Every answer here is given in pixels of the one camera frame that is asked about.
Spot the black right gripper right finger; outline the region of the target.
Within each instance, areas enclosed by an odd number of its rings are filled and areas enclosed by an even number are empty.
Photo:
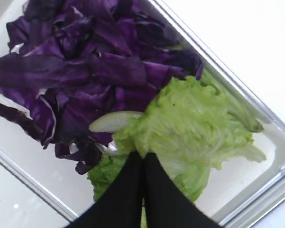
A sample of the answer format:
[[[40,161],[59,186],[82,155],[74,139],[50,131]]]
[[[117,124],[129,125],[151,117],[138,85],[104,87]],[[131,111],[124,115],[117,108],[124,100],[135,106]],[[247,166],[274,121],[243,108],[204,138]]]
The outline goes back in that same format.
[[[144,158],[145,210],[149,228],[220,228],[175,186],[155,153]]]

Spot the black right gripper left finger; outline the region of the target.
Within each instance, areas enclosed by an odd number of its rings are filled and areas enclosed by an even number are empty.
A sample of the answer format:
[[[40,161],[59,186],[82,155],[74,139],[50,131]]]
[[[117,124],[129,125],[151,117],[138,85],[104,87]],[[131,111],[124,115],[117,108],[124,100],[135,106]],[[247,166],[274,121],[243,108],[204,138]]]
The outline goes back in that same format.
[[[143,187],[143,159],[131,152],[113,183],[68,228],[139,228]]]

